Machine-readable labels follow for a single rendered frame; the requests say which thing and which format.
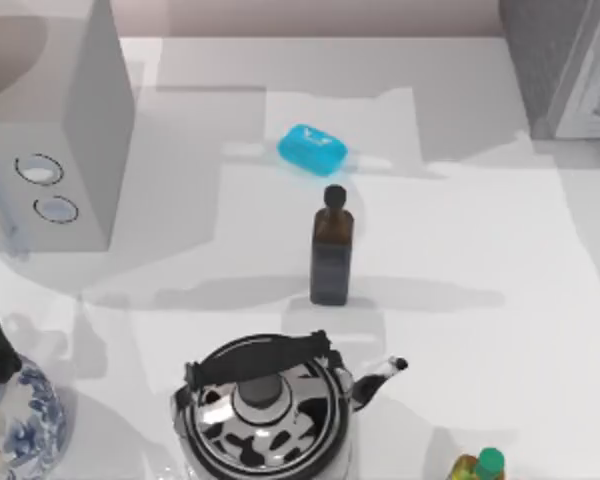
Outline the pale blue microwave knob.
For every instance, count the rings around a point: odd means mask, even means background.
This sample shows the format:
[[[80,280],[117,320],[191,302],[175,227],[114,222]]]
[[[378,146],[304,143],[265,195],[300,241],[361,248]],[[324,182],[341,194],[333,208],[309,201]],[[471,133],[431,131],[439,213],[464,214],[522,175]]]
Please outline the pale blue microwave knob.
[[[33,209],[42,219],[56,224],[74,222],[79,216],[76,204],[59,195],[35,200]]]

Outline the white microwave knob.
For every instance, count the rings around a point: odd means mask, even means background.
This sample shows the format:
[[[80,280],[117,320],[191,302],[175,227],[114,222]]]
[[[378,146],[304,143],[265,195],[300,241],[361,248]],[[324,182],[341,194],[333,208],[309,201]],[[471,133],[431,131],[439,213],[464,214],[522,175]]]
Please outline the white microwave knob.
[[[16,158],[14,167],[24,180],[34,185],[51,186],[64,177],[63,167],[52,157],[41,153]]]

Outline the dark brown square bottle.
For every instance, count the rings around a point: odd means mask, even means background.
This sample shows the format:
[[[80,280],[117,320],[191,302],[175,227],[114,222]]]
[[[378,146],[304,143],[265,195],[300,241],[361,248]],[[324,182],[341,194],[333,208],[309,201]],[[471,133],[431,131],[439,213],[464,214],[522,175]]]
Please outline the dark brown square bottle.
[[[324,206],[314,215],[311,239],[310,301],[315,305],[347,303],[353,248],[353,215],[345,208],[347,191],[337,184],[324,190]]]

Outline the blue soap bar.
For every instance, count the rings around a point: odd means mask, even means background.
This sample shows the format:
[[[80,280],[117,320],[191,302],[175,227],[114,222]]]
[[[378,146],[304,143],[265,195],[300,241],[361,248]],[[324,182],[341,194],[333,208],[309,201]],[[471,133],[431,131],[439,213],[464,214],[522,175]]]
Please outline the blue soap bar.
[[[293,126],[278,142],[277,151],[290,164],[323,177],[338,171],[349,153],[341,140],[306,124]]]

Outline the yellow bottle with green cap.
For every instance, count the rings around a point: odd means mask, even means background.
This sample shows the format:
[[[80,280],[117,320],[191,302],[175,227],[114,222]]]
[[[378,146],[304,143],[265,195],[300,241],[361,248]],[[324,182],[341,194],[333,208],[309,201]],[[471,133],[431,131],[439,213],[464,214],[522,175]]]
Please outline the yellow bottle with green cap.
[[[505,480],[505,457],[494,447],[487,447],[478,456],[460,455],[446,480]]]

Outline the grey cabinet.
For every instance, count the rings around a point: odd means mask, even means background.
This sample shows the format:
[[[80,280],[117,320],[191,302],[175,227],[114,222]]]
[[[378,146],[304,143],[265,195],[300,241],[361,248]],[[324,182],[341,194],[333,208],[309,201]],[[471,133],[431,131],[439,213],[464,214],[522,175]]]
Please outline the grey cabinet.
[[[600,140],[600,0],[499,0],[536,140]]]

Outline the pale microwave oven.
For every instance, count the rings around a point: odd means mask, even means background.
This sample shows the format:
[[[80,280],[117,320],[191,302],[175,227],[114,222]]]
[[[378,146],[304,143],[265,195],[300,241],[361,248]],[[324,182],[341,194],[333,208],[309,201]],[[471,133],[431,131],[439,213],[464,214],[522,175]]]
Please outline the pale microwave oven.
[[[135,120],[135,99],[111,0],[0,0],[0,252],[108,248]],[[15,170],[41,153],[64,170],[39,186]],[[33,202],[63,196],[68,224]]]

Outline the blue and white porcelain vase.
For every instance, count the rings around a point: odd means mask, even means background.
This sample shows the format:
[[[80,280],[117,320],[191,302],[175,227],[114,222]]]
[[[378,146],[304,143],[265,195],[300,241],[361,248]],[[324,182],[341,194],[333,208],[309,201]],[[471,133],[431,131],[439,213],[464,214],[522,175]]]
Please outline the blue and white porcelain vase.
[[[68,419],[43,370],[22,368],[0,384],[0,480],[47,480],[67,443]]]

